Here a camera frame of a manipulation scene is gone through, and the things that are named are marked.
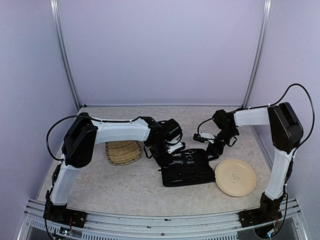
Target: brown basket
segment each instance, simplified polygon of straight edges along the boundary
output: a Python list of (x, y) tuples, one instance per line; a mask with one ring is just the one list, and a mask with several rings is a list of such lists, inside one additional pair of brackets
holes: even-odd
[(105, 143), (105, 152), (112, 165), (121, 166), (138, 160), (142, 148), (138, 141), (112, 141)]

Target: beige table surface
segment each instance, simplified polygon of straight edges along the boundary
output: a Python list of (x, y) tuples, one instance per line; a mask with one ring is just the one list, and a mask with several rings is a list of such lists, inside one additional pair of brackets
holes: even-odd
[[(200, 122), (208, 119), (222, 107), (208, 106), (132, 106), (87, 107), (81, 112), (106, 119), (133, 119), (150, 116), (156, 121), (174, 118), (182, 127), (187, 148), (206, 148), (207, 143), (193, 141), (193, 134)], [(223, 107), (227, 112), (234, 108)], [(113, 166), (106, 157), (105, 144), (95, 146), (91, 163), (78, 174), (68, 197), (68, 206), (80, 210), (101, 213), (142, 216), (183, 216), (221, 213), (243, 210), (260, 205), (260, 197), (270, 178), (270, 170), (250, 127), (239, 127), (240, 136), (233, 147), (225, 147), (217, 164), (228, 158), (247, 162), (255, 171), (257, 185), (244, 197), (232, 197), (223, 193), (215, 182), (164, 187), (159, 166), (154, 159), (142, 157), (128, 165)], [(219, 132), (210, 121), (201, 127), (202, 132), (213, 135)], [(51, 177), (57, 161), (52, 163), (38, 199), (45, 201), (46, 190), (51, 187)]]

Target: plate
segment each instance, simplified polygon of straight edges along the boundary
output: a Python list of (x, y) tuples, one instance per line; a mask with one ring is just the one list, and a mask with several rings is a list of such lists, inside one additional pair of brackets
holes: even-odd
[(257, 184), (257, 176), (253, 168), (240, 159), (223, 160), (214, 172), (218, 187), (233, 197), (250, 194)]

